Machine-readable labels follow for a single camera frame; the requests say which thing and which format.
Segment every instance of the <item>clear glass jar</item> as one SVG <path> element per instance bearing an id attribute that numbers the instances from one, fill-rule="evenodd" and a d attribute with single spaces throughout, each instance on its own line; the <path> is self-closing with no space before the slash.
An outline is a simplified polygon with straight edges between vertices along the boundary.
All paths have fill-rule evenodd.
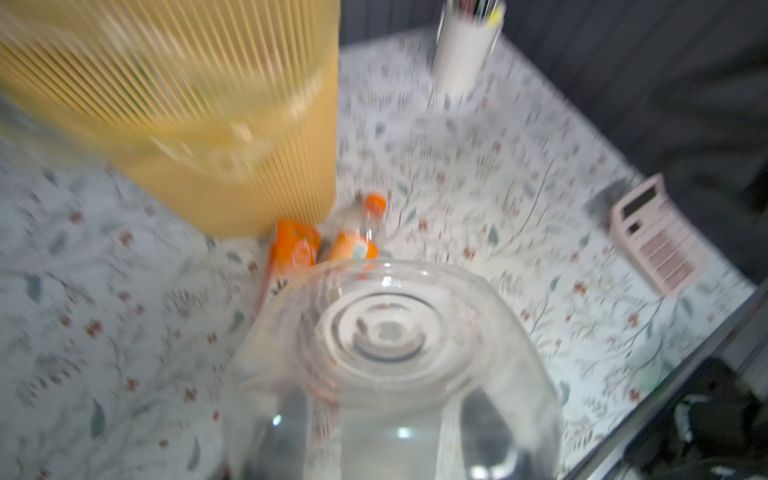
<path id="1" fill-rule="evenodd" d="M 454 266 L 315 266 L 261 314 L 223 414 L 237 480 L 552 478 L 561 407 L 519 321 Z"/>

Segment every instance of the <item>orange bottle cap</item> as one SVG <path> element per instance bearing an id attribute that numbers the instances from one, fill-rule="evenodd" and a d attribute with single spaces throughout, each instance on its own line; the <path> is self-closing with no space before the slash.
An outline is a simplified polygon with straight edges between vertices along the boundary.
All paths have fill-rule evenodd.
<path id="1" fill-rule="evenodd" d="M 386 212 L 386 199 L 379 194 L 368 194 L 363 207 L 375 217 L 384 217 Z"/>

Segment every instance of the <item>pink calculator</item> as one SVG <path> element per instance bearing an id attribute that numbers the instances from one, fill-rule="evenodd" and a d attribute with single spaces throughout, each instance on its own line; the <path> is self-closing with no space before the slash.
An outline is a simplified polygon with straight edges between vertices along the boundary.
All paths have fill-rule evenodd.
<path id="1" fill-rule="evenodd" d="M 709 261 L 694 228 L 667 196 L 661 174 L 611 208 L 610 233 L 664 295 L 679 292 Z"/>

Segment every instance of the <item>orange label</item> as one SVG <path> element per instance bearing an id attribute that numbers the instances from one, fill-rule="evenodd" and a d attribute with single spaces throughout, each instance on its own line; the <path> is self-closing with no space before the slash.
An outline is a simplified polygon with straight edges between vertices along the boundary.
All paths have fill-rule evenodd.
<path id="1" fill-rule="evenodd" d="M 340 233 L 328 254 L 328 260 L 360 260 L 363 258 L 379 258 L 379 249 L 356 232 Z"/>
<path id="2" fill-rule="evenodd" d="M 283 220 L 277 223 L 277 235 L 270 248 L 270 275 L 283 275 L 315 264 L 320 248 L 320 234 L 314 227 Z"/>

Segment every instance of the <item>table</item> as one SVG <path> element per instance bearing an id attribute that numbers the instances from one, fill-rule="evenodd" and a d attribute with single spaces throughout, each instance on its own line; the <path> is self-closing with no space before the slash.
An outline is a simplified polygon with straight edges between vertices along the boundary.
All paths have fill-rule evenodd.
<path id="1" fill-rule="evenodd" d="M 498 289 L 561 391 L 562 475 L 753 285 L 711 247 L 659 298 L 584 208 L 639 173 L 506 41 L 465 98 L 433 91 L 431 46 L 343 51 L 338 204 L 386 193 L 383 255 Z M 0 477 L 214 478 L 264 245 L 207 237 L 110 169 L 0 169 Z"/>

